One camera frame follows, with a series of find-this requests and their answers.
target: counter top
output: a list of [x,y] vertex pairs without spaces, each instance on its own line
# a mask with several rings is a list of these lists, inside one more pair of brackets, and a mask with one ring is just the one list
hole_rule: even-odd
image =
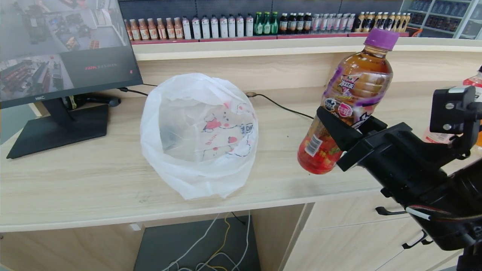
[[[406,122],[421,135],[436,87],[454,82],[393,83],[375,115],[389,125]],[[319,88],[259,91],[288,108],[314,115]],[[149,221],[318,201],[327,195],[374,190],[362,168],[326,175],[303,170],[298,146],[311,120],[263,97],[252,103],[260,141],[246,185],[223,200],[185,201],[141,155],[139,124],[145,98],[124,99],[110,110],[107,136],[7,160],[14,136],[1,146],[0,232],[50,230]],[[448,173],[467,161],[450,164]]]
[[[133,45],[138,61],[358,52],[365,37]],[[482,52],[482,41],[399,38],[394,51]]]

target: white plastic bag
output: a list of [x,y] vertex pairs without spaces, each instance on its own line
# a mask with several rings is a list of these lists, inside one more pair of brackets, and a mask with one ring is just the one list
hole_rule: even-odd
[[254,163],[258,122],[248,97],[201,73],[174,76],[147,97],[142,154],[184,199],[242,187]]

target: surveillance camera footage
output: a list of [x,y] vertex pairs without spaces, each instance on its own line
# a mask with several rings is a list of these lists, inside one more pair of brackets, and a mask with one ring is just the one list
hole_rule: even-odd
[[140,78],[116,0],[0,0],[0,37],[0,102]]

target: monitor stand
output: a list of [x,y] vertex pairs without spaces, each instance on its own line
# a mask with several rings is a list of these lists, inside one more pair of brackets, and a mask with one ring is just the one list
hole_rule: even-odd
[[50,116],[28,121],[7,158],[14,159],[107,134],[108,105],[69,112],[61,98],[42,103]]

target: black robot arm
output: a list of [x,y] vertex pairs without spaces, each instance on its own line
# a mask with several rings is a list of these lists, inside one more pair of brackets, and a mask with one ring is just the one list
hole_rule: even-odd
[[441,167],[470,156],[481,127],[475,88],[436,90],[430,130],[454,134],[449,144],[426,143],[404,122],[387,128],[371,116],[359,130],[319,107],[317,115],[346,153],[341,170],[365,168],[443,250],[465,249],[458,271],[482,270],[482,159],[448,176]]

